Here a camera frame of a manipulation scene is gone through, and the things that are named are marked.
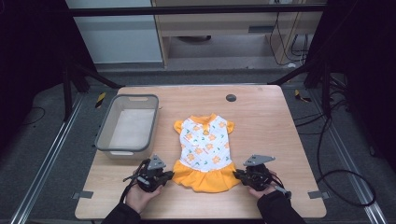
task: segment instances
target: clothing garment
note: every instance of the clothing garment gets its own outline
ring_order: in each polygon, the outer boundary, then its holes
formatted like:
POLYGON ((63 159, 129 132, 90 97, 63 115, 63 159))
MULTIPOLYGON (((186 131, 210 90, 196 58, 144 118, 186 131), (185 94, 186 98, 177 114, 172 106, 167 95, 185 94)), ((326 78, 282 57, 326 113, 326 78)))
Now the clothing garment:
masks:
POLYGON ((233 122, 216 114, 176 121, 181 156, 174 165, 173 180, 203 192, 222 192, 237 185, 228 138, 233 127, 233 122))
MULTIPOLYGON (((277 190, 263 195, 257 201, 257 206, 266 224, 305 224, 303 218, 291 207, 290 201, 277 190)), ((137 224, 139 221, 140 215, 134 209, 119 203, 102 223, 137 224)))

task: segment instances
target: person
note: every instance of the person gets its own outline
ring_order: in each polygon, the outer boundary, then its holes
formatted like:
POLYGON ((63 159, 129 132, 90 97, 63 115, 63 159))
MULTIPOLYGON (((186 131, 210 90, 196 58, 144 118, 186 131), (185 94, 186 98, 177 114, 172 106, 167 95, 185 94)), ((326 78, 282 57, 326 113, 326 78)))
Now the person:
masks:
MULTIPOLYGON (((125 203, 119 203, 107 215, 102 224, 135 224, 140 221, 140 213, 149 201, 161 194, 163 186, 153 192, 143 191, 137 184, 133 185, 125 197, 125 203)), ((257 191, 247 187, 248 192, 258 199, 257 206, 266 224, 304 224, 304 219, 291 207, 290 200, 283 192, 276 189, 272 182, 270 186, 257 191)))

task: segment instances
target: plastic storage tray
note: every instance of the plastic storage tray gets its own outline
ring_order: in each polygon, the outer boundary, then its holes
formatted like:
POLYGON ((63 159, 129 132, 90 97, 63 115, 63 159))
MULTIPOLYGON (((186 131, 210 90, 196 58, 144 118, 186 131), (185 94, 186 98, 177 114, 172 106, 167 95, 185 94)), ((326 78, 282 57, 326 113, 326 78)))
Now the plastic storage tray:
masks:
POLYGON ((96 147, 111 159, 148 158, 152 152, 158 104, 158 97, 153 94, 115 96, 96 137, 96 147))

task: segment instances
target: robotic hand controller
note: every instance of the robotic hand controller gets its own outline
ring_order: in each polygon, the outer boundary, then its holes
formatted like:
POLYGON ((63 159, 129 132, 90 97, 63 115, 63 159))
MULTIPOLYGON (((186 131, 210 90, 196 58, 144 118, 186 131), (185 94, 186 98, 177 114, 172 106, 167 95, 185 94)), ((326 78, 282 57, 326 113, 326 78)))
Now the robotic hand controller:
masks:
POLYGON ((252 155, 244 162, 244 165, 247 167, 246 170, 236 169, 233 175, 235 178, 240 179, 243 185, 250 186, 257 191, 263 191, 267 189, 272 182, 275 182, 275 189, 283 192, 285 196, 290 199, 291 192, 286 191, 280 179, 271 174, 264 165, 266 162, 274 160, 275 157, 252 155))
POLYGON ((163 167, 165 166, 165 163, 157 155, 153 155, 151 159, 143 160, 133 175, 123 179, 123 182, 128 179, 131 179, 131 182, 122 193, 120 202, 123 203, 129 189, 135 184, 145 192, 153 192, 160 185, 165 186, 166 182, 174 175, 172 171, 164 172, 163 167))

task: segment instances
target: table top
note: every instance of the table top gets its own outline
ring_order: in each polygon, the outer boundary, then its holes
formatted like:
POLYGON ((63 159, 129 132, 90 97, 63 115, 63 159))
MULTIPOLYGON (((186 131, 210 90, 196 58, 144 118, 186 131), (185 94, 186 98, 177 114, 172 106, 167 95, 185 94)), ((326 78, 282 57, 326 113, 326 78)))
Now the table top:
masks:
MULTIPOLYGON (((235 123, 229 138, 236 169, 245 169, 243 162, 252 154, 276 157, 265 165, 275 171, 285 188, 292 192, 293 208, 302 217, 326 215, 323 200, 308 196, 307 192, 317 191, 318 186, 280 87, 155 86, 119 90, 119 94, 147 93, 157 95, 160 100, 153 154, 167 164, 165 171, 173 169, 181 154, 174 122, 190 115, 215 113, 235 123), (229 94, 235 95, 236 101, 227 101, 229 94)), ((93 195, 90 199, 79 199, 76 217, 105 218, 117 205, 127 185, 122 179, 131 175, 140 162, 111 160, 98 150, 84 186, 84 191, 92 191, 93 195)), ((145 219, 261 218, 256 203, 257 199, 242 184, 221 193, 203 193, 171 180, 141 216, 145 219)))

